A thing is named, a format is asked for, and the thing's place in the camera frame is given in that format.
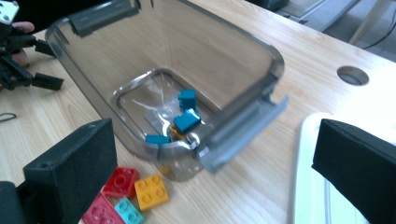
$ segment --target black plastic parts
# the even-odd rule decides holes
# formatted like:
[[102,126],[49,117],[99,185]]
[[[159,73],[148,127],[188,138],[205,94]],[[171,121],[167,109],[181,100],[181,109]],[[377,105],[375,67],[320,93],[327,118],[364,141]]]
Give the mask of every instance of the black plastic parts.
[[355,126],[323,119],[312,167],[370,223],[396,223],[394,145]]
[[23,172],[43,206],[44,223],[78,223],[116,167],[111,119],[101,119],[78,128]]

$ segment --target wooden table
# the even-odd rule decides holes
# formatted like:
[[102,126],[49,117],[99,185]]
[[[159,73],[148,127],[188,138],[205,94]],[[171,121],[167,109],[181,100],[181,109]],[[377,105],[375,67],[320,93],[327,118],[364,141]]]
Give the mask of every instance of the wooden table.
[[[202,171],[194,179],[165,180],[171,201],[143,213],[147,223],[285,223],[298,130],[306,116],[326,112],[396,127],[396,63],[316,32],[242,0],[192,0],[193,3],[271,43],[283,55],[285,74],[275,99],[290,103],[272,124],[218,174]],[[0,123],[0,180],[19,185],[22,167],[79,126],[100,117],[60,63],[27,50],[30,72],[64,78],[60,91],[17,88],[0,91],[0,113],[17,119]],[[337,76],[351,65],[368,84],[353,86]],[[142,176],[156,168],[126,151],[116,140],[119,165]]]

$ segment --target building blocks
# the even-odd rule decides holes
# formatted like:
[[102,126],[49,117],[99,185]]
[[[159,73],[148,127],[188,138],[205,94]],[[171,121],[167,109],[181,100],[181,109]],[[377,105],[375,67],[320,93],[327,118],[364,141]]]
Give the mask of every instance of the building blocks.
[[144,211],[155,205],[169,201],[161,175],[151,175],[134,182],[140,210]]
[[163,136],[158,134],[148,134],[146,135],[146,142],[151,144],[167,144],[171,142],[171,138],[169,136]]
[[174,123],[181,134],[186,134],[201,123],[201,117],[195,110],[188,109],[181,116],[176,116]]
[[126,197],[122,198],[114,207],[126,224],[139,224],[144,221],[142,215]]
[[96,196],[91,207],[81,219],[85,224],[124,223],[113,205],[102,192]]
[[183,90],[177,96],[179,106],[183,111],[188,109],[196,110],[196,94],[195,90]]
[[139,179],[139,172],[133,168],[117,167],[102,188],[105,195],[132,199],[136,192],[134,182]]

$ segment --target plastic bin handle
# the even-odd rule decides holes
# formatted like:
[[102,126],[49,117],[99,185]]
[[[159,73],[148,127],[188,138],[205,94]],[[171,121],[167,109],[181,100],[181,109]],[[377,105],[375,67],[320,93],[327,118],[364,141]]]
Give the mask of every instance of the plastic bin handle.
[[215,173],[230,162],[255,135],[286,108],[288,97],[278,105],[270,101],[269,95],[273,85],[271,86],[257,93],[260,95],[249,94],[235,100],[227,108],[228,111],[231,109],[232,113],[224,109],[222,121],[218,125],[213,125],[212,130],[205,130],[212,132],[201,141],[197,148],[197,158],[207,171]]
[[90,7],[68,16],[76,35],[84,37],[93,31],[139,13],[139,6],[129,0],[113,0],[97,7]]

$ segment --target finger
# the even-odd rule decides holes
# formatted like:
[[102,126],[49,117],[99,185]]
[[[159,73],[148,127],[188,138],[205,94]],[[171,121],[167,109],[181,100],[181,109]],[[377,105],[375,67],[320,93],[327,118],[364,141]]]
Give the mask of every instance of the finger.
[[12,59],[21,66],[26,66],[29,64],[29,59],[27,57],[26,52],[23,49],[21,49],[20,52],[13,54]]
[[22,28],[25,33],[30,33],[30,32],[32,32],[35,29],[35,26],[29,21],[13,22],[12,26]]

